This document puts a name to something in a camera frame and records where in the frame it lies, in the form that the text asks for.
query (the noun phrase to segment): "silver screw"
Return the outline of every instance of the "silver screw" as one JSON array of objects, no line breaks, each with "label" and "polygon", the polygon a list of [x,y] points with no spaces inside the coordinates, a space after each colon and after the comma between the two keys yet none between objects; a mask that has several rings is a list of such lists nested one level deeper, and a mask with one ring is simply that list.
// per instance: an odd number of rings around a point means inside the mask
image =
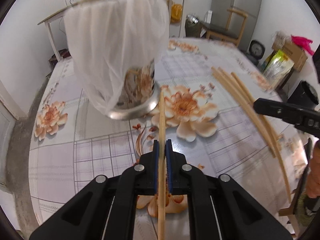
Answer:
[{"label": "silver screw", "polygon": [[230,180],[230,176],[227,175],[227,174],[222,174],[220,176],[220,179],[223,181],[223,182],[228,182]]},{"label": "silver screw", "polygon": [[142,164],[137,164],[135,167],[134,167],[134,170],[135,171],[143,171],[144,170],[144,166]]},{"label": "silver screw", "polygon": [[99,175],[98,177],[96,177],[96,182],[97,183],[103,183],[105,181],[106,181],[106,176]]},{"label": "silver screw", "polygon": [[183,169],[184,171],[191,171],[192,166],[191,166],[190,164],[183,164],[183,165],[182,165],[182,169]]}]

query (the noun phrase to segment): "floral tablecloth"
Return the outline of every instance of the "floral tablecloth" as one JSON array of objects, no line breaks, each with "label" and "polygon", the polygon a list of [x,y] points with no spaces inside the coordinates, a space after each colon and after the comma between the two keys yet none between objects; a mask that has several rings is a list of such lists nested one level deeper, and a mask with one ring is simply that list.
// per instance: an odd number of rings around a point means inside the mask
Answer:
[{"label": "floral tablecloth", "polygon": [[[288,205],[278,161],[250,119],[212,77],[211,66],[237,73],[254,98],[280,101],[232,44],[180,39],[171,42],[155,64],[155,79],[166,96],[166,137],[188,163],[210,176],[229,174],[276,215]],[[301,140],[292,125],[269,119],[276,132],[284,135],[281,155],[293,190],[306,161]],[[29,186],[38,223],[95,176],[117,176],[151,151],[157,124],[157,110],[129,121],[102,115],[78,83],[72,58],[58,62],[39,106],[30,146]],[[148,199],[140,206],[144,208],[137,209],[134,239],[157,239],[153,204]],[[166,216],[166,239],[189,239],[188,211],[180,207],[171,206],[172,212],[179,213]]]}]

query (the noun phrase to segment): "white plastic bag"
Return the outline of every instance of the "white plastic bag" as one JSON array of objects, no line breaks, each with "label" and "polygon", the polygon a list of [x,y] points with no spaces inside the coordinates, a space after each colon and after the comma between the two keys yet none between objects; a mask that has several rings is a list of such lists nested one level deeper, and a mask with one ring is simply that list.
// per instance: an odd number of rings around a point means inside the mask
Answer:
[{"label": "white plastic bag", "polygon": [[98,0],[70,8],[64,18],[74,70],[101,113],[117,103],[126,72],[159,60],[168,47],[164,0]]}]

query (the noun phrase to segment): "black cylinder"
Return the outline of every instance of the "black cylinder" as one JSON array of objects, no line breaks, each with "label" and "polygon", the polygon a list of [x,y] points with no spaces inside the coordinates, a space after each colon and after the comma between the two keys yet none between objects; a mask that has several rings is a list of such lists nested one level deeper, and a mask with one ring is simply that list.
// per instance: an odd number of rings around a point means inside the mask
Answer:
[{"label": "black cylinder", "polygon": [[288,99],[288,103],[314,110],[319,104],[318,94],[308,82],[301,81]]}]

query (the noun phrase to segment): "white table leg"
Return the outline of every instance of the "white table leg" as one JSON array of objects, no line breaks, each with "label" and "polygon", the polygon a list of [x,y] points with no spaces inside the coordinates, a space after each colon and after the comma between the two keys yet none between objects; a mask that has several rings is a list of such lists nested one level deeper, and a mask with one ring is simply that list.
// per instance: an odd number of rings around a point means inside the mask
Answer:
[{"label": "white table leg", "polygon": [[57,60],[60,61],[61,57],[60,57],[59,51],[57,50],[55,42],[54,42],[54,38],[53,38],[53,35],[52,35],[50,23],[48,21],[45,21],[44,24],[45,24],[45,27],[47,28],[47,32],[48,32],[48,35],[49,35],[49,40],[50,40],[53,52],[56,55]]},{"label": "white table leg", "polygon": [[187,11],[185,10],[186,4],[188,4],[188,0],[183,0],[182,3],[182,19],[180,23],[180,29],[179,29],[179,38],[183,38],[183,32],[181,32],[181,29],[184,28],[186,24],[186,16],[187,16]]},{"label": "white table leg", "polygon": [[169,26],[170,26],[170,21],[171,21],[171,8],[172,8],[172,0],[169,0],[169,2],[168,2]]}]

